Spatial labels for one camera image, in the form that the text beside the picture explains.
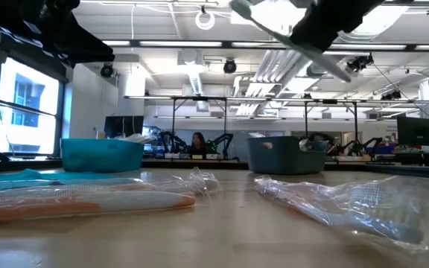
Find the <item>wooden table surface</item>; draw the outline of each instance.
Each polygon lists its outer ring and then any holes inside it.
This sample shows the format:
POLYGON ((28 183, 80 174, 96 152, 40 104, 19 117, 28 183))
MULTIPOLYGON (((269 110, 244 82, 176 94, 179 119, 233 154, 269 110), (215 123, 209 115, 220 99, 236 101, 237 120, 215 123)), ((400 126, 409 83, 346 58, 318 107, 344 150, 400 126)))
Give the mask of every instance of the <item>wooden table surface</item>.
MULTIPOLYGON (((145 170, 185 176, 189 170, 145 170)), ((406 267, 371 247, 271 203, 245 170, 205 170, 223 191, 194 208, 0 225, 0 268, 10 267, 406 267)), ((282 176, 339 185, 387 174, 282 176)))

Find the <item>teal cloth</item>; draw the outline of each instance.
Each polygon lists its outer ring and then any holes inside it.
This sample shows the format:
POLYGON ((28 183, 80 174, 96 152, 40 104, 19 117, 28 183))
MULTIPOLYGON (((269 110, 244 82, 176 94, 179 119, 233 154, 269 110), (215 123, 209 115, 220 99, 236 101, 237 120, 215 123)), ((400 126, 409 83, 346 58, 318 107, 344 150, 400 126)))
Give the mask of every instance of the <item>teal cloth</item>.
POLYGON ((80 183, 81 180, 111 178, 114 178, 114 176, 100 173, 41 173, 36 170, 26 169, 19 173, 0 174, 0 190, 48 185, 70 185, 80 183))

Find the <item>teal plastic bin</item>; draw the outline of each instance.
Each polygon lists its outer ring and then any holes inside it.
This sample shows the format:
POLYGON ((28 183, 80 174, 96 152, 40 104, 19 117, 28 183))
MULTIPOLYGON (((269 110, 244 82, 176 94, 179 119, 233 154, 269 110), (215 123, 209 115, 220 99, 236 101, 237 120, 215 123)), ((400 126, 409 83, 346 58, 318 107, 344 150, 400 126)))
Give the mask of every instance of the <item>teal plastic bin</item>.
POLYGON ((302 151, 293 136, 248 138, 249 167, 252 172, 297 175, 324 170, 324 151, 302 151))
POLYGON ((68 172, 116 173, 139 170, 144 145, 115 139, 64 138, 63 168, 68 172))

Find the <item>dark hair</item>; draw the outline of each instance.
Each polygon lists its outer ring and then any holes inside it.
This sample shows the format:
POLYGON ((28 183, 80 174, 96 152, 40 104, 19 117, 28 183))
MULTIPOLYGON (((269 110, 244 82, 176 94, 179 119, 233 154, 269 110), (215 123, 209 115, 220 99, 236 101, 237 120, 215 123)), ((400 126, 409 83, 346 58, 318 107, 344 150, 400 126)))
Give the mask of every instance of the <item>dark hair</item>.
POLYGON ((194 146, 194 142, 193 142, 193 137, 197 135, 199 140, 200 140, 200 147, 201 148, 206 148, 206 141, 205 141, 205 137, 203 137, 203 134, 201 134, 201 132, 195 132, 193 133, 193 136, 191 137, 191 148, 195 148, 194 146))

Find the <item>computer monitor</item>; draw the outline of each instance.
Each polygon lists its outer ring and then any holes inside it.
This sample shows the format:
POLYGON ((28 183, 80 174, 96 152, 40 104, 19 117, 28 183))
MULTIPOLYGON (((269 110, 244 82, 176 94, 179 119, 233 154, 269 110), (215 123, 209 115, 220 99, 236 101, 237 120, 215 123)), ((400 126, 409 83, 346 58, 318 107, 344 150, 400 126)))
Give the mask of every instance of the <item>computer monitor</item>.
POLYGON ((399 144, 429 146, 429 119, 403 117, 396 124, 399 144))
POLYGON ((126 137, 134 134, 142 134, 143 116, 107 116, 105 117, 105 135, 115 138, 122 134, 126 137))

